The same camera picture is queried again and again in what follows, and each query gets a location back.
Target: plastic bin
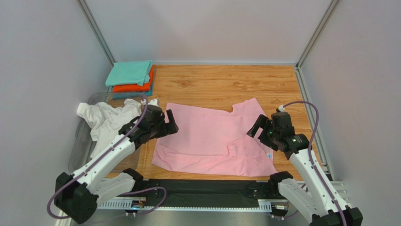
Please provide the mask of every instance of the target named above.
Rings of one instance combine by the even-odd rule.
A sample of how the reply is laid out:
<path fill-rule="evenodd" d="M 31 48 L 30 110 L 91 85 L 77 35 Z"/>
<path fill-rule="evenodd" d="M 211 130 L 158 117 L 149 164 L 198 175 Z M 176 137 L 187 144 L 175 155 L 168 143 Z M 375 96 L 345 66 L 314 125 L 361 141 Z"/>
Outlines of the plastic bin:
<path fill-rule="evenodd" d="M 113 107 L 123 107 L 124 101 L 127 98 L 134 99 L 141 102 L 141 95 L 143 93 L 129 92 L 129 93 L 95 93 L 89 100 L 88 104 L 94 105 L 99 102 L 106 102 Z M 87 162 L 90 161 L 90 154 L 95 148 L 96 142 L 92 141 L 90 136 L 91 128 L 86 123 L 84 119 L 78 124 L 77 130 L 75 132 L 75 143 L 72 148 L 70 160 L 68 162 L 68 170 L 74 172 L 75 170 L 81 168 Z M 119 173 L 127 168 L 136 169 L 139 161 L 139 153 L 141 148 L 139 147 L 132 154 L 123 159 L 112 171 L 111 173 Z"/>

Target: pink t-shirt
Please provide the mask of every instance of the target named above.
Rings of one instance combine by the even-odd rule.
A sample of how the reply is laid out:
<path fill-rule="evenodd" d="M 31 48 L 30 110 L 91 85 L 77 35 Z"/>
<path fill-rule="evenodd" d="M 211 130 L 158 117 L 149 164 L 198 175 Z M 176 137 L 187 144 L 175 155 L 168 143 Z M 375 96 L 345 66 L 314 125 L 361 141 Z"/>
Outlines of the pink t-shirt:
<path fill-rule="evenodd" d="M 276 173 L 273 150 L 246 135 L 260 114 L 257 100 L 233 112 L 167 103 L 179 131 L 159 138 L 152 164 L 170 171 L 259 177 Z"/>

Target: white cloth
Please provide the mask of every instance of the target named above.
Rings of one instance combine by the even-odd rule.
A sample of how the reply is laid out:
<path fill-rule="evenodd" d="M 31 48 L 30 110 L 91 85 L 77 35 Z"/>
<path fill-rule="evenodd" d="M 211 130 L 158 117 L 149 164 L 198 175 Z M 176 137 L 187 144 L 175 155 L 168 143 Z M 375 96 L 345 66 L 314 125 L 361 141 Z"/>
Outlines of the white cloth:
<path fill-rule="evenodd" d="M 124 107 L 117 108 L 105 102 L 95 105 L 80 103 L 77 114 L 85 119 L 92 129 L 90 135 L 92 140 L 96 141 L 96 146 L 90 157 L 95 158 L 113 141 L 123 125 L 141 115 L 141 103 L 126 99 Z"/>

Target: white wall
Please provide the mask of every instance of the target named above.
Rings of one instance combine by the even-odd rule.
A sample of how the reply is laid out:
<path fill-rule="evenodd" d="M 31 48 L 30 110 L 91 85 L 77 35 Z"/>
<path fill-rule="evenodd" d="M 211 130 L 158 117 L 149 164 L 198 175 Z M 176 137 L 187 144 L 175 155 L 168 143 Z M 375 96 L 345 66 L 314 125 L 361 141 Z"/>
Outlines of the white wall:
<path fill-rule="evenodd" d="M 400 225 L 401 1 L 342 1 L 302 68 L 365 226 Z"/>
<path fill-rule="evenodd" d="M 109 72 L 76 1 L 0 2 L 0 225 L 54 225 L 46 204 L 67 170 L 76 108 L 105 91 Z"/>
<path fill-rule="evenodd" d="M 88 0 L 117 62 L 295 63 L 330 0 Z"/>

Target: wood grain surface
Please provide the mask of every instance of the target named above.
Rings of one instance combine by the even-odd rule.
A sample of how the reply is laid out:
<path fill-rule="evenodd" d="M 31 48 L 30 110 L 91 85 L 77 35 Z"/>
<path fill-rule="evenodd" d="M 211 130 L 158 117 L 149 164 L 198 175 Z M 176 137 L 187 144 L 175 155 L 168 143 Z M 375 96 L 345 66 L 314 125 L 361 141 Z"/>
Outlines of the wood grain surface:
<path fill-rule="evenodd" d="M 260 65 L 157 65 L 153 96 L 165 111 L 167 103 L 192 105 L 231 112 L 232 105 L 256 98 L 268 117 L 285 103 L 302 100 L 292 66 Z M 121 106 L 122 101 L 110 103 Z M 311 129 L 302 104 L 286 108 L 296 133 L 311 136 Z M 144 178 L 268 180 L 269 177 L 240 177 L 170 172 L 151 164 L 156 140 L 141 147 L 138 168 Z M 274 152 L 274 166 L 302 180 L 295 167 L 281 152 Z"/>

